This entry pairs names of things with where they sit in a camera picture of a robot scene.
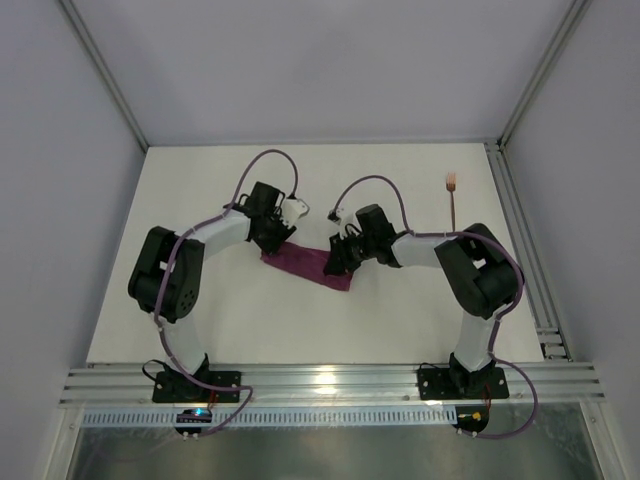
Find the purple cloth napkin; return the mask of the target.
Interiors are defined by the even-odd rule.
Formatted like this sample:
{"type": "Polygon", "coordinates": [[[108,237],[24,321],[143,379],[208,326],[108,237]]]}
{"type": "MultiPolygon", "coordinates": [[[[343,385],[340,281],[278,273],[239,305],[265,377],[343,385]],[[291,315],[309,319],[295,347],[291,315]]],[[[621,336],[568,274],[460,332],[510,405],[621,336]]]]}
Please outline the purple cloth napkin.
{"type": "Polygon", "coordinates": [[[285,242],[276,253],[261,253],[261,260],[273,268],[336,291],[348,292],[353,275],[326,275],[324,267],[329,257],[329,251],[290,242],[285,242]]]}

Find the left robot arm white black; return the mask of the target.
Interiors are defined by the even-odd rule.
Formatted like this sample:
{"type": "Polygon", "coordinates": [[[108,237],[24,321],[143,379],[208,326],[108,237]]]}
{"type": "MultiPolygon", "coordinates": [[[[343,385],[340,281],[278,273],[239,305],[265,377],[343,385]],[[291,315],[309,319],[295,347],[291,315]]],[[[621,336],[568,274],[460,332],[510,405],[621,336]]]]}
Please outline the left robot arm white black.
{"type": "Polygon", "coordinates": [[[244,242],[275,254],[308,213],[302,199],[258,182],[249,194],[182,233],[160,226],[149,230],[128,282],[128,295],[152,315],[172,370],[194,377],[208,363],[192,314],[204,262],[244,242]]]}

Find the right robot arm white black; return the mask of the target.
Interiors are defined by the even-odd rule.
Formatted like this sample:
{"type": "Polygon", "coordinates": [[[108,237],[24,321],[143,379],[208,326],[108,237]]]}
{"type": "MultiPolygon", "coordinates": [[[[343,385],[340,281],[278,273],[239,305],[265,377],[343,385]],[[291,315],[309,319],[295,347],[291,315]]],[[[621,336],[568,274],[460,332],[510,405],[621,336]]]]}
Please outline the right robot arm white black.
{"type": "Polygon", "coordinates": [[[441,270],[463,311],[445,384],[462,398],[482,394],[497,364],[499,324],[522,297],[521,268],[482,223],[438,236],[396,231],[377,204],[359,209],[355,217],[355,226],[329,238],[323,274],[346,276],[370,259],[391,268],[441,270]]]}

